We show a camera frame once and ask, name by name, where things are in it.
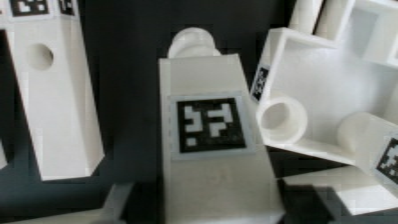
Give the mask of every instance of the white plastic part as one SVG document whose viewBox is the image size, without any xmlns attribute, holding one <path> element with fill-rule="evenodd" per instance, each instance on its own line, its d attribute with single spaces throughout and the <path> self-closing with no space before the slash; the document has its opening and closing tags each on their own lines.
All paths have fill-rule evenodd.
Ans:
<svg viewBox="0 0 398 224">
<path fill-rule="evenodd" d="M 357 166 L 398 196 L 398 2 L 327 1 L 320 16 L 316 35 L 291 29 L 268 33 L 252 85 L 252 96 L 263 85 L 256 114 L 261 138 L 275 148 Z M 277 105 L 275 93 L 300 105 L 295 113 L 284 106 L 286 120 L 295 122 L 277 129 L 277 136 L 291 136 L 280 141 L 266 131 L 266 125 L 280 120 L 266 115 L 280 114 L 268 112 Z M 304 134 L 291 131 L 304 129 Z"/>
<path fill-rule="evenodd" d="M 314 33 L 332 41 L 341 38 L 355 2 L 357 0 L 325 0 Z"/>
<path fill-rule="evenodd" d="M 288 185 L 332 187 L 351 215 L 398 207 L 398 198 L 353 166 L 284 177 L 284 181 Z"/>
<path fill-rule="evenodd" d="M 300 102 L 280 92 L 272 92 L 270 100 L 259 107 L 257 116 L 264 143 L 296 143 L 307 130 L 307 112 Z"/>
<path fill-rule="evenodd" d="M 87 177 L 103 144 L 76 1 L 0 3 L 41 178 Z"/>
<path fill-rule="evenodd" d="M 12 222 L 12 224 L 90 224 L 101 218 L 103 210 L 90 210 L 26 221 Z"/>
<path fill-rule="evenodd" d="M 172 224 L 266 223 L 284 213 L 275 186 L 268 154 L 259 143 L 254 125 L 254 103 L 248 100 L 247 82 L 238 55 L 204 56 L 160 60 L 161 89 L 161 142 L 165 177 L 165 219 Z M 176 96 L 225 97 L 240 92 L 247 108 L 254 152 L 240 155 L 172 159 L 170 101 Z"/>
<path fill-rule="evenodd" d="M 172 39 L 168 58 L 220 56 L 215 40 L 206 30 L 186 28 Z"/>
<path fill-rule="evenodd" d="M 7 159 L 5 159 L 5 154 L 3 154 L 3 144 L 0 142 L 0 170 L 7 166 Z"/>
<path fill-rule="evenodd" d="M 289 19 L 289 29 L 312 34 L 323 0 L 296 0 Z"/>
</svg>

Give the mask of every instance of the round hole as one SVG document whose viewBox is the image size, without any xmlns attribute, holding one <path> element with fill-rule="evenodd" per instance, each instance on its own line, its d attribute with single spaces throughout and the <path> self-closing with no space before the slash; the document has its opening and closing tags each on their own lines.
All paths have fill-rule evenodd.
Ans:
<svg viewBox="0 0 398 224">
<path fill-rule="evenodd" d="M 263 124 L 261 124 L 263 128 L 275 129 L 282 125 L 286 119 L 288 119 L 288 108 L 286 105 L 279 103 L 264 111 Z"/>
<path fill-rule="evenodd" d="M 33 44 L 26 50 L 28 64 L 37 70 L 46 70 L 53 65 L 53 52 L 44 44 Z"/>
<path fill-rule="evenodd" d="M 307 113 L 295 100 L 286 98 L 268 105 L 261 116 L 261 128 L 270 143 L 288 144 L 300 140 L 307 129 Z"/>
</svg>

